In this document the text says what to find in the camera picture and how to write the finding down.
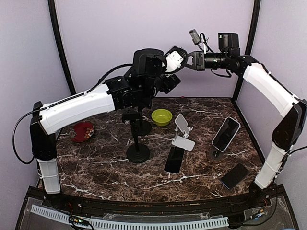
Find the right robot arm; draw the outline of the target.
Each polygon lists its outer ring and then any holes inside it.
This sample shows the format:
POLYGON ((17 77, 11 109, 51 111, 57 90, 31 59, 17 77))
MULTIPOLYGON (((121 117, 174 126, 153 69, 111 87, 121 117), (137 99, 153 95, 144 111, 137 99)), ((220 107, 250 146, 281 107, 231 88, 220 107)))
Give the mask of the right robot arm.
POLYGON ((263 201, 263 193, 282 171, 287 158, 294 153, 293 146, 303 131, 307 117, 307 102, 299 99, 295 94, 283 86, 266 69, 264 64, 258 62, 250 55, 240 53, 238 34, 219 33, 219 52, 213 52, 204 35, 196 30, 189 34, 194 45, 203 44, 200 51, 189 54, 192 63, 186 66, 195 71, 205 69, 225 69, 225 77, 230 78, 234 73, 239 79, 245 80, 259 90, 278 110, 282 117, 281 122, 272 133, 272 147, 269 155, 250 186, 251 193, 245 196, 245 204, 255 208, 263 201))

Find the black phone grey edge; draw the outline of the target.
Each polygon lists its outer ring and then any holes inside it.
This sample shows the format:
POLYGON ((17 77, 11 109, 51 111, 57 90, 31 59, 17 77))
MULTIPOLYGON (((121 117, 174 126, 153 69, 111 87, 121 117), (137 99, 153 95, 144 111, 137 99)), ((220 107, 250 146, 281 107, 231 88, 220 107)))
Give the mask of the black phone grey edge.
POLYGON ((172 146, 167 157, 164 171, 167 173, 179 174, 184 152, 185 150, 183 148, 172 146))

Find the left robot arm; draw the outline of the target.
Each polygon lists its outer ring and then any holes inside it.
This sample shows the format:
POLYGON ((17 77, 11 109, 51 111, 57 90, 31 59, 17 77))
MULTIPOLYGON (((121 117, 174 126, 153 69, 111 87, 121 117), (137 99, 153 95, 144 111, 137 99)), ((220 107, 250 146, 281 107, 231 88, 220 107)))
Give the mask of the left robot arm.
POLYGON ((137 50, 131 64, 112 68, 92 88, 54 103, 34 104, 30 123, 32 152, 50 203, 57 209, 68 204, 61 193, 56 132, 97 114, 130 107, 150 108, 158 92, 168 94, 180 83, 176 72, 187 60, 187 52, 177 46, 167 53, 153 48, 137 50))

